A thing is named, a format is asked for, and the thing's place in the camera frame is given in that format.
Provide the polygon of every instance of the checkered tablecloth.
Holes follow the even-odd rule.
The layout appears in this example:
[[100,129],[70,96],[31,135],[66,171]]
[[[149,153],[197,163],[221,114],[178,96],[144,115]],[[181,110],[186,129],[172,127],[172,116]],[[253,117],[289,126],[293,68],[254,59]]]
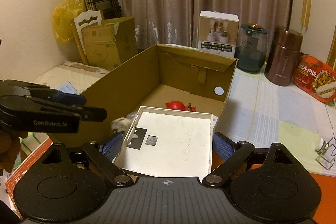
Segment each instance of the checkered tablecloth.
[[293,83],[282,87],[268,81],[263,70],[249,74],[236,69],[220,131],[234,141],[255,147],[274,142],[287,149],[309,171],[336,176],[336,164],[325,170],[315,161],[315,143],[336,131],[336,107],[311,97]]

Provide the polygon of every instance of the square hole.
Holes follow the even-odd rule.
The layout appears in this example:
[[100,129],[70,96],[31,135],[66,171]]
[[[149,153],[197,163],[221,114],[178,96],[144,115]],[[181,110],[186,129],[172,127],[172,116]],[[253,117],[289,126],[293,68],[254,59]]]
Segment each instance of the square hole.
[[146,144],[147,144],[147,145],[155,146],[157,140],[158,140],[158,138],[155,137],[155,136],[148,136],[148,137],[147,137],[147,140],[146,140]]

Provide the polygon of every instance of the glass jar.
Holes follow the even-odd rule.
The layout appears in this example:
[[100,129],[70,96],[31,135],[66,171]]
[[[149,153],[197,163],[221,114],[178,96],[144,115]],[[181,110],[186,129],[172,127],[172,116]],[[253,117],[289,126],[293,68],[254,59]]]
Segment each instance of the glass jar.
[[257,24],[243,24],[239,30],[235,58],[237,67],[258,72],[264,65],[268,46],[268,32]]

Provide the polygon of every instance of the human hand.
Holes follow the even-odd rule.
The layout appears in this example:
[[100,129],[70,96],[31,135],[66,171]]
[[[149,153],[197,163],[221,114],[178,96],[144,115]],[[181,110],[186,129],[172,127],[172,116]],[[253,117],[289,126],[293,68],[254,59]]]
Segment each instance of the human hand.
[[0,169],[11,173],[15,160],[20,152],[20,139],[25,139],[28,132],[5,132],[0,131]]

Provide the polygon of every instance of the yellow plastic bag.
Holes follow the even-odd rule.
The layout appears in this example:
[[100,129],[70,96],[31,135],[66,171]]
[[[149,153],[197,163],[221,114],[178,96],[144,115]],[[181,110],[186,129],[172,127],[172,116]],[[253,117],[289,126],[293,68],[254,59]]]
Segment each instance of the yellow plastic bag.
[[62,0],[52,14],[52,30],[58,42],[68,43],[74,36],[70,21],[85,11],[84,0]]

